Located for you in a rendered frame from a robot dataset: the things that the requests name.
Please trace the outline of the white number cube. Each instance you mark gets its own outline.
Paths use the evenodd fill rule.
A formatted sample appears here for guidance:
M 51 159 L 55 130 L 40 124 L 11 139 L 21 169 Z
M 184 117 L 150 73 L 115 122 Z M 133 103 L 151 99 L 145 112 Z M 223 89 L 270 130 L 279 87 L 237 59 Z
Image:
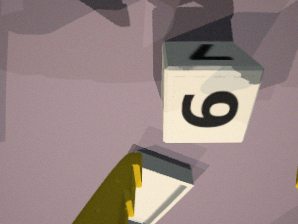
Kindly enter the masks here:
M 232 41 L 164 42 L 163 141 L 242 142 L 263 73 Z

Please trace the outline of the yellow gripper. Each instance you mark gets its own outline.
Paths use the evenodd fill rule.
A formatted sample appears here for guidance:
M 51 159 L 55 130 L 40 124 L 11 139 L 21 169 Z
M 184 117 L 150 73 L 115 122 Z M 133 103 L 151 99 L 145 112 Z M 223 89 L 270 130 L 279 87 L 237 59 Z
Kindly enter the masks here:
M 132 152 L 118 162 L 72 224 L 128 224 L 140 187 L 142 154 Z

